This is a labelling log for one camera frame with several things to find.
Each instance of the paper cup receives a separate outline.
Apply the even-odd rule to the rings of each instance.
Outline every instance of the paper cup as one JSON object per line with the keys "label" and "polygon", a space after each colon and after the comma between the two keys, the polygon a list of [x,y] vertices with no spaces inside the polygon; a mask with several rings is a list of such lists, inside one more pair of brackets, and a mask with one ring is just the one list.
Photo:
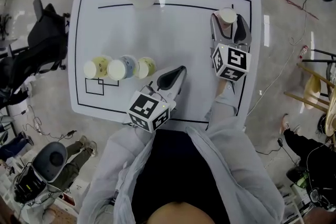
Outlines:
{"label": "paper cup", "polygon": [[138,61],[131,55],[112,60],[108,66],[108,75],[113,80],[132,78],[138,71]]}
{"label": "paper cup", "polygon": [[225,7],[218,12],[218,18],[222,28],[227,29],[237,20],[237,13],[232,8]]}
{"label": "paper cup", "polygon": [[143,57],[138,61],[139,69],[135,76],[139,79],[144,79],[153,75],[156,72],[156,64],[152,58]]}
{"label": "paper cup", "polygon": [[83,71],[87,79],[107,77],[107,66],[112,60],[109,56],[98,56],[84,64]]}

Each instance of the power cord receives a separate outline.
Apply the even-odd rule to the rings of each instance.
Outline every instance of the power cord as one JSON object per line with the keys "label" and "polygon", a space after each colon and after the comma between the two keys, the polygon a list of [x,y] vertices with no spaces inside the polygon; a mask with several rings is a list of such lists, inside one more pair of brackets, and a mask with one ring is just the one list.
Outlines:
{"label": "power cord", "polygon": [[278,152],[280,149],[283,149],[283,150],[287,153],[287,155],[290,157],[291,161],[292,161],[297,167],[299,167],[299,166],[294,162],[294,160],[292,159],[292,157],[289,155],[289,153],[287,152],[287,150],[285,150],[285,148],[283,147],[282,139],[279,138],[277,142],[278,142],[278,144],[279,144],[279,146],[280,146],[278,150],[271,150],[269,153],[263,153],[263,152],[259,152],[259,151],[256,151],[256,152],[259,153],[259,154],[262,154],[262,155],[269,155],[269,154],[271,154],[272,152]]}
{"label": "power cord", "polygon": [[57,141],[61,141],[62,139],[71,139],[74,136],[74,133],[76,133],[76,130],[72,130],[70,132],[68,132],[66,135],[61,135],[60,137],[54,137],[52,136],[50,133],[46,134],[41,130],[41,126],[42,126],[42,121],[41,119],[35,115],[35,111],[33,109],[33,107],[31,105],[28,105],[28,109],[30,109],[33,113],[33,125],[31,125],[30,123],[26,123],[26,125],[22,125],[23,130],[27,131],[28,127],[31,127],[33,130],[35,130],[37,133],[44,135],[44,136],[50,136],[53,139],[57,139]]}
{"label": "power cord", "polygon": [[248,112],[247,116],[249,116],[252,111],[256,108],[256,106],[258,105],[258,103],[261,101],[261,99],[264,97],[265,93],[267,92],[267,90],[278,80],[278,78],[281,76],[282,72],[284,71],[289,59],[292,57],[293,53],[294,53],[294,50],[295,50],[295,46],[296,44],[298,44],[299,42],[301,42],[303,40],[303,37],[305,36],[306,34],[306,26],[307,26],[307,1],[308,0],[305,0],[303,5],[302,5],[302,9],[301,10],[304,10],[306,12],[306,15],[305,15],[305,21],[304,21],[304,31],[303,31],[303,34],[302,36],[300,37],[300,39],[298,41],[295,41],[295,39],[293,37],[290,37],[289,38],[289,43],[293,46],[293,50],[290,54],[290,56],[288,57],[287,61],[285,62],[284,66],[282,67],[279,75],[275,78],[275,80],[265,89],[265,91],[263,92],[263,94],[261,95],[261,97],[259,98],[259,100],[255,103],[255,105],[252,107],[252,109]]}

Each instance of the pants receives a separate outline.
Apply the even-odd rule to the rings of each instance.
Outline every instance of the pants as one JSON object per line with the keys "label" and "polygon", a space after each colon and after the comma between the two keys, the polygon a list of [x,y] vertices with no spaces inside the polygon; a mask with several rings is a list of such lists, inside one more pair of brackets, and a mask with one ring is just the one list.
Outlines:
{"label": "pants", "polygon": [[322,143],[313,139],[307,139],[304,136],[299,136],[291,130],[286,130],[283,134],[285,135],[288,146],[300,156],[300,166],[309,170],[312,185],[334,188],[336,183],[336,169],[331,164],[336,162],[336,153]]}
{"label": "pants", "polygon": [[[67,147],[68,159],[79,153],[82,148],[82,144],[79,141],[74,142]],[[54,182],[51,183],[54,187],[60,190],[65,190],[69,185],[75,180],[79,174],[79,170],[82,168],[84,163],[90,158],[92,150],[85,148],[80,154],[78,154],[70,163],[66,164],[58,177]]]}
{"label": "pants", "polygon": [[15,157],[27,143],[28,140],[23,137],[22,133],[19,133],[17,137],[0,148],[1,159],[6,161],[10,157]]}

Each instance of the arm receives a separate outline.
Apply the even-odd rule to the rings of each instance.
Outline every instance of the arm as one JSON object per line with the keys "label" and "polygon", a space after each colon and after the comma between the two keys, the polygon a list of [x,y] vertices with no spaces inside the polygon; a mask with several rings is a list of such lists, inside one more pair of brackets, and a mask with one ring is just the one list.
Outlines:
{"label": "arm", "polygon": [[261,204],[276,222],[280,222],[284,211],[284,200],[268,176],[251,141],[241,130],[236,129],[234,98],[228,81],[218,84],[215,102],[212,107],[207,136],[217,147],[231,175],[247,195]]}
{"label": "arm", "polygon": [[113,222],[113,206],[110,201],[114,196],[119,174],[125,174],[126,168],[142,152],[152,135],[140,128],[125,127],[109,138],[83,201],[77,223]]}
{"label": "arm", "polygon": [[220,79],[217,86],[216,98],[211,107],[209,127],[236,114],[236,108],[233,105],[234,98],[235,94],[231,82]]}

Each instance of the sneaker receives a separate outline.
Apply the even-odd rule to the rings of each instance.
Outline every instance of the sneaker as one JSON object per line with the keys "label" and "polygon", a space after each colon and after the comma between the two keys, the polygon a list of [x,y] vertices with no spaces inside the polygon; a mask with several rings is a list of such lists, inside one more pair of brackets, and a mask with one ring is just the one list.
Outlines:
{"label": "sneaker", "polygon": [[294,128],[293,132],[297,135],[300,135],[301,133],[301,125],[298,125]]}
{"label": "sneaker", "polygon": [[26,135],[24,131],[20,132],[19,135],[22,135],[23,138],[28,139],[28,136]]}
{"label": "sneaker", "polygon": [[84,147],[86,144],[89,143],[89,140],[85,135],[82,135],[81,138],[78,140],[80,143],[82,143],[82,147]]}
{"label": "sneaker", "polygon": [[27,142],[31,145],[31,146],[34,146],[34,141],[33,139],[30,137],[30,136],[27,136]]}
{"label": "sneaker", "polygon": [[285,114],[282,118],[281,121],[281,127],[280,127],[280,134],[284,134],[285,130],[290,130],[290,126],[289,126],[289,116],[288,114]]}
{"label": "sneaker", "polygon": [[91,157],[96,157],[97,155],[97,144],[94,141],[89,141],[85,148],[92,150]]}

